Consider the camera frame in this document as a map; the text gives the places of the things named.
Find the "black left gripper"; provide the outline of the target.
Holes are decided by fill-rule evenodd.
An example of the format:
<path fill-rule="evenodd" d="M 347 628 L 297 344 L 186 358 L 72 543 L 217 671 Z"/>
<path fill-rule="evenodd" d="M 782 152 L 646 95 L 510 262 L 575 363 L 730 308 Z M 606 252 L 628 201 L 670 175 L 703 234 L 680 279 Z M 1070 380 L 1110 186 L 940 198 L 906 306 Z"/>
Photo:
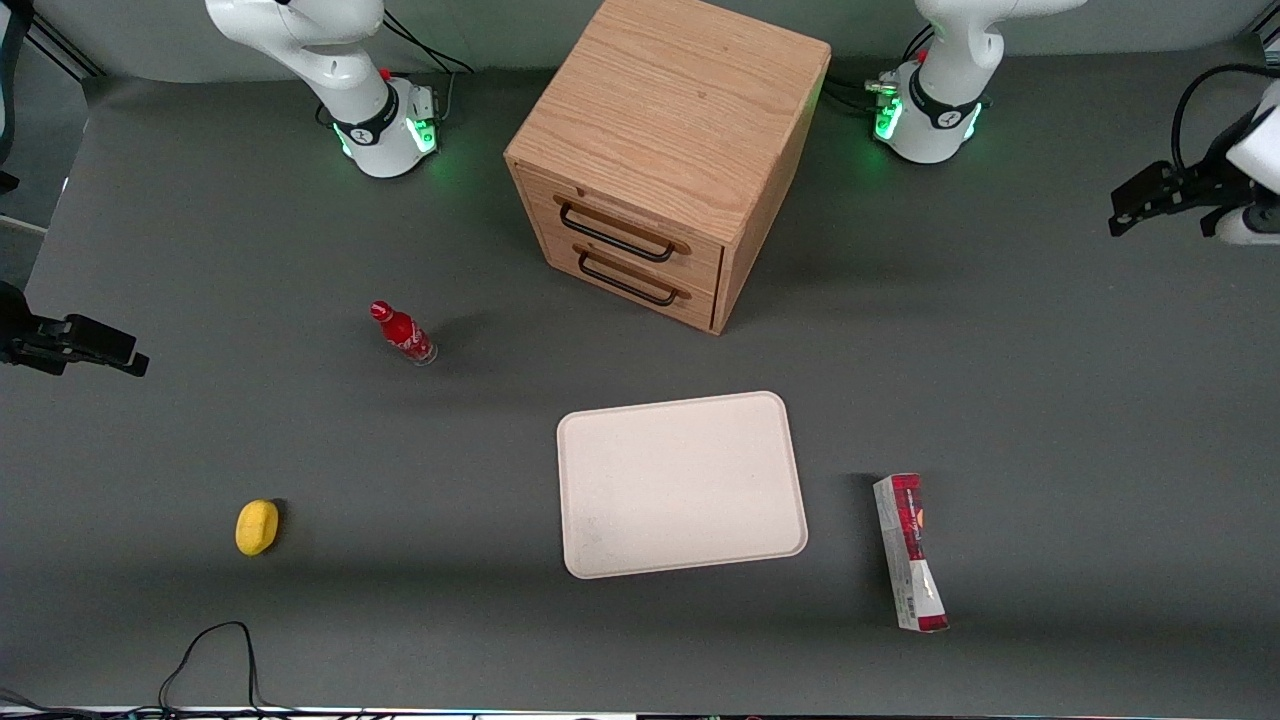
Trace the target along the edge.
<path fill-rule="evenodd" d="M 1199 219 L 1199 231 L 1206 238 L 1263 237 L 1263 211 L 1258 209 L 1263 187 L 1225 152 L 1207 152 L 1202 160 L 1189 164 L 1180 150 L 1172 150 L 1171 160 L 1149 164 L 1111 192 L 1111 237 L 1121 237 L 1137 224 L 1167 214 L 1175 193 L 1181 210 L 1210 209 Z"/>

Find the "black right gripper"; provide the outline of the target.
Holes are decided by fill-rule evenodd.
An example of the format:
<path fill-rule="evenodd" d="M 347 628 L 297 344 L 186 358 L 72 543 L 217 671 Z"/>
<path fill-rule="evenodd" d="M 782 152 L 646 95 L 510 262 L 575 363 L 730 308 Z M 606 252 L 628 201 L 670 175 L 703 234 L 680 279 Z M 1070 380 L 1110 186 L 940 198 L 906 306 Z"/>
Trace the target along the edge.
<path fill-rule="evenodd" d="M 90 363 L 116 369 L 132 377 L 145 377 L 150 357 L 136 350 L 136 337 L 81 314 L 64 318 L 61 348 L 58 338 L 46 333 L 46 322 L 36 316 L 23 292 L 1 283 L 1 363 L 27 366 L 49 375 L 63 375 L 67 364 Z"/>

